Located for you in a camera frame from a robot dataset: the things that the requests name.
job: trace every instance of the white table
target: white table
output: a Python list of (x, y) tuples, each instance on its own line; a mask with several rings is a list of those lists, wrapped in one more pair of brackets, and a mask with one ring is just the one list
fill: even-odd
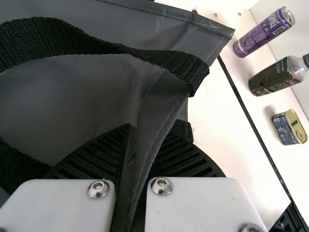
[(244, 186), (269, 230), (290, 200), (218, 60), (210, 72), (188, 103), (195, 144)]
[(200, 15), (211, 18), (228, 27), (236, 29), (233, 39), (221, 52), (221, 57), (229, 71), (241, 98), (253, 119), (274, 163), (276, 164), (287, 188), (296, 203), (301, 215), (309, 223), (309, 142), (304, 145), (282, 145), (270, 123), (274, 114), (294, 109), (309, 132), (309, 122), (290, 88), (279, 92), (256, 97), (248, 89), (248, 80), (276, 62), (268, 45), (260, 48), (246, 58), (238, 58), (232, 44), (256, 25), (249, 10), (238, 12), (213, 12), (197, 9)]

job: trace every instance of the bag handle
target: bag handle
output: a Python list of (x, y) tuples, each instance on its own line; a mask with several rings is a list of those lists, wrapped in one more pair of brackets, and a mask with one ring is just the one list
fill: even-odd
[(179, 51), (141, 50), (110, 43), (86, 34), (57, 18), (32, 17), (0, 25), (0, 73), (11, 67), (40, 58), (73, 54), (130, 54), (166, 68), (191, 87), (194, 96), (208, 65), (200, 58)]

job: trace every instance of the tin can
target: tin can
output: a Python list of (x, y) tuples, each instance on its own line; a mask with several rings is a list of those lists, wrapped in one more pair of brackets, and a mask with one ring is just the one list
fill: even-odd
[(271, 124), (283, 145), (304, 144), (308, 139), (297, 114), (292, 109), (271, 117)]
[(237, 40), (233, 44), (233, 50), (238, 57), (244, 58), (290, 29), (294, 24), (295, 19), (290, 10), (281, 7)]

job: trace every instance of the plastic bottle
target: plastic bottle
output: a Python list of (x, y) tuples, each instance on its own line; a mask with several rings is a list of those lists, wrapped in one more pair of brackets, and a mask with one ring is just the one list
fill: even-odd
[(249, 89), (255, 96), (263, 96), (296, 85), (309, 72), (309, 54), (302, 58), (288, 56), (260, 71), (249, 80)]

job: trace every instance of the bottle label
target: bottle label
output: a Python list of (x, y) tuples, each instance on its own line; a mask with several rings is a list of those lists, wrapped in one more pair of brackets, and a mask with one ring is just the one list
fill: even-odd
[(254, 95), (263, 96), (300, 82), (289, 73), (287, 58), (283, 58), (251, 78), (249, 87)]

